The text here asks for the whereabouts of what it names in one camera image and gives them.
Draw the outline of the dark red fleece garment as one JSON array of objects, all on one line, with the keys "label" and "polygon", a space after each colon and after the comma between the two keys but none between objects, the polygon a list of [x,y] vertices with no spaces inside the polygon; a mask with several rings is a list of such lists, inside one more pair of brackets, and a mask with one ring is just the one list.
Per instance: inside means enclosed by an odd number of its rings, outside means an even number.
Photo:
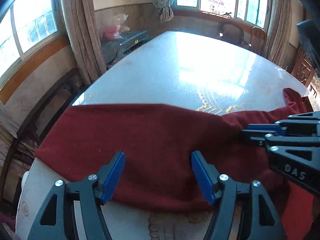
[{"label": "dark red fleece garment", "polygon": [[123,151],[126,162],[115,201],[152,211],[207,211],[190,166],[190,155],[198,150],[236,181],[261,181],[288,239],[302,239],[313,222],[313,196],[272,172],[262,148],[238,140],[248,124],[271,124],[311,111],[308,98],[297,91],[284,88],[283,96],[286,105],[270,112],[222,116],[163,104],[72,106],[52,127],[36,157],[74,182]]}]

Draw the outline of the carved wooden door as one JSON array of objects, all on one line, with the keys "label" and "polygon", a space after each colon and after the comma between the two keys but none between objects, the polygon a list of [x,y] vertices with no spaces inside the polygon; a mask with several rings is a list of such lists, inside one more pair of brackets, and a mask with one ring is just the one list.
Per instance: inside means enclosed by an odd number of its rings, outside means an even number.
[{"label": "carved wooden door", "polygon": [[291,75],[295,77],[305,87],[308,87],[315,74],[315,70],[311,65],[306,52],[299,48]]}]

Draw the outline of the beige curtain right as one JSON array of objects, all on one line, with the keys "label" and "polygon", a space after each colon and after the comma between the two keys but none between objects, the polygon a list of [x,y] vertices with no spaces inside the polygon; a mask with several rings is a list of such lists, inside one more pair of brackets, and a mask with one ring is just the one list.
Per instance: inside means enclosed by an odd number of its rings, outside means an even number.
[{"label": "beige curtain right", "polygon": [[272,0],[270,26],[264,45],[263,57],[283,67],[292,24],[291,0]]}]

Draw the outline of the wooden chair by window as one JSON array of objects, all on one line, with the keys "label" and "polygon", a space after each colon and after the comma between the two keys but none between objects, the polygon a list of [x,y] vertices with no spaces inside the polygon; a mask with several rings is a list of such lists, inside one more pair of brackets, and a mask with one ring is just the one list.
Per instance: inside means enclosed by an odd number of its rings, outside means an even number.
[{"label": "wooden chair by window", "polygon": [[250,49],[252,52],[262,55],[266,40],[266,32],[260,27],[253,27],[251,30]]}]

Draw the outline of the pink plastic bag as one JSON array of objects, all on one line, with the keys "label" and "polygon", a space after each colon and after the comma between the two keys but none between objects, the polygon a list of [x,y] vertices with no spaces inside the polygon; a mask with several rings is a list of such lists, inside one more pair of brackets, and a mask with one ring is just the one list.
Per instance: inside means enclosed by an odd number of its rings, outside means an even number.
[{"label": "pink plastic bag", "polygon": [[122,36],[120,35],[120,28],[121,25],[118,24],[106,26],[103,30],[102,41],[106,42],[122,39]]}]

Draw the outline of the beige curtain left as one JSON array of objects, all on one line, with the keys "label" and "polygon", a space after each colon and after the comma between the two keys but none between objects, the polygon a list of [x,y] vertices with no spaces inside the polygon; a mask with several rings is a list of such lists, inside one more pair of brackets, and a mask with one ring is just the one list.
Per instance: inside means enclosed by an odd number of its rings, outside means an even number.
[{"label": "beige curtain left", "polygon": [[93,0],[60,0],[71,48],[85,84],[106,72]]}]

